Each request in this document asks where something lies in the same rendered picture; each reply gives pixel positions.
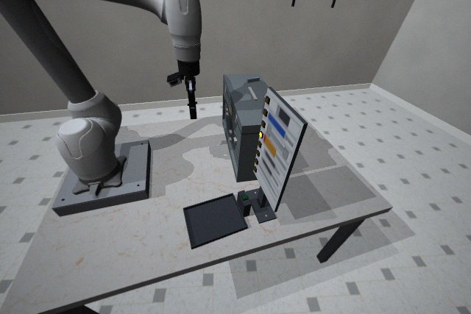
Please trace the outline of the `dark grey drawer chest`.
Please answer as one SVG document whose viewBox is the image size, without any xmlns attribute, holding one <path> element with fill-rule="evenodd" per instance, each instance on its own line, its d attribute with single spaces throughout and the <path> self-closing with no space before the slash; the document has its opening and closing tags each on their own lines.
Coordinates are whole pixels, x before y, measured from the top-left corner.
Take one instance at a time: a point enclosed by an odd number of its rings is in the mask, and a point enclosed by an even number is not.
<svg viewBox="0 0 471 314">
<path fill-rule="evenodd" d="M 260 80 L 247 83 L 255 77 Z M 267 88 L 260 74 L 223 74 L 222 124 L 236 182 L 257 180 L 253 170 Z"/>
</svg>

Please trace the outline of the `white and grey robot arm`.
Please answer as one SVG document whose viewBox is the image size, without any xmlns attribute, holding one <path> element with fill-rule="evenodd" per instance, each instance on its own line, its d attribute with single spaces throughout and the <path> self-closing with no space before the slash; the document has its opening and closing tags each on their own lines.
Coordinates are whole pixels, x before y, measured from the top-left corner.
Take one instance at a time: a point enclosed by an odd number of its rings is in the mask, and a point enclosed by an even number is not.
<svg viewBox="0 0 471 314">
<path fill-rule="evenodd" d="M 168 25 L 174 57 L 200 60 L 202 14 L 199 0 L 103 0 L 139 7 Z M 121 110 L 94 90 L 35 0 L 0 0 L 0 13 L 68 98 L 73 118 L 56 134 L 59 153 L 78 176 L 74 195 L 122 185 L 125 156 L 116 157 Z M 100 125 L 99 125 L 100 124 Z M 117 159 L 116 159 L 117 158 Z"/>
</svg>

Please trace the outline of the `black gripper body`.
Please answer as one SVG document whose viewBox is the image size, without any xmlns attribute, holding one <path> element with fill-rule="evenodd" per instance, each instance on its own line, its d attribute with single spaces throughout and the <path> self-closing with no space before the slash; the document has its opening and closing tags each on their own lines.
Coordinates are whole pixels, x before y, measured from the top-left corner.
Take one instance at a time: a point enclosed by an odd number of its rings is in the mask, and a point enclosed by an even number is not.
<svg viewBox="0 0 471 314">
<path fill-rule="evenodd" d="M 189 80 L 191 80 L 192 88 L 194 88 L 194 78 L 193 76 L 197 76 L 200 72 L 199 70 L 199 60 L 192 63 L 185 63 L 177 61 L 179 74 L 182 76 L 187 77 L 187 85 L 189 88 Z"/>
</svg>

